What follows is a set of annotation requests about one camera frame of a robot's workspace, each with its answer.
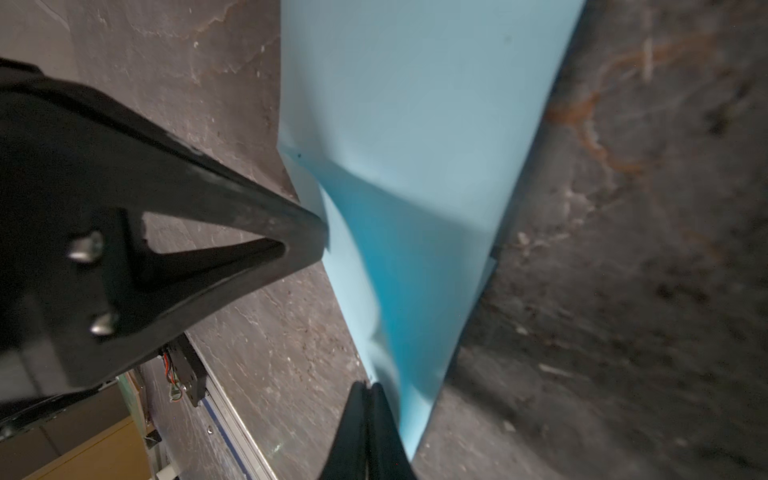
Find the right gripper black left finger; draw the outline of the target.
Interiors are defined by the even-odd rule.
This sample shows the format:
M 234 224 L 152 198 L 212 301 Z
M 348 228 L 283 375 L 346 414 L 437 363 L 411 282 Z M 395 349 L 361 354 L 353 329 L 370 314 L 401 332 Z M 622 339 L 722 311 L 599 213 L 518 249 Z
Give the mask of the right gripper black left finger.
M 367 477 L 367 393 L 365 383 L 353 383 L 320 480 Z

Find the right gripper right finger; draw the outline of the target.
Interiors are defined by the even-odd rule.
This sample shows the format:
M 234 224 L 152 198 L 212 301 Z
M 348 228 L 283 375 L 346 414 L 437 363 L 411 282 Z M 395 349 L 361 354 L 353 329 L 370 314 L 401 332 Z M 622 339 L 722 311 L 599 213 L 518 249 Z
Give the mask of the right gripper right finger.
M 372 480 L 416 480 L 404 450 L 384 388 L 368 390 L 367 470 Z

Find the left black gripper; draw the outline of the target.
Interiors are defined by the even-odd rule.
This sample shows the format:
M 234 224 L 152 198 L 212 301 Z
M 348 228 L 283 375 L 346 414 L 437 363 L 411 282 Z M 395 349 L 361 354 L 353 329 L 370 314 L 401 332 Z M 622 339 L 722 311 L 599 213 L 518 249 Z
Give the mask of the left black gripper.
M 318 261 L 314 214 L 93 88 L 1 63 L 1 404 L 92 389 Z

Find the light blue paper sheet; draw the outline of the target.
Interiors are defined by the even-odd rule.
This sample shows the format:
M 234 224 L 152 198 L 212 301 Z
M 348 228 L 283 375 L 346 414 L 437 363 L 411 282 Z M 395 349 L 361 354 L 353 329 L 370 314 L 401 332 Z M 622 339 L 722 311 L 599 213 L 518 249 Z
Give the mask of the light blue paper sheet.
M 284 1 L 277 147 L 413 456 L 583 10 Z

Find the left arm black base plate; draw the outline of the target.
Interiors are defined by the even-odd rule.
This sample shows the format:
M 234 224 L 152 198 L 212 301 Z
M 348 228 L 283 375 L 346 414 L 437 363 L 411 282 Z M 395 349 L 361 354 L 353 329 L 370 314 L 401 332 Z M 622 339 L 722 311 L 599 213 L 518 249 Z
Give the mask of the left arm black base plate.
M 207 371 L 186 334 L 160 350 L 172 402 L 186 398 L 196 408 L 206 395 Z

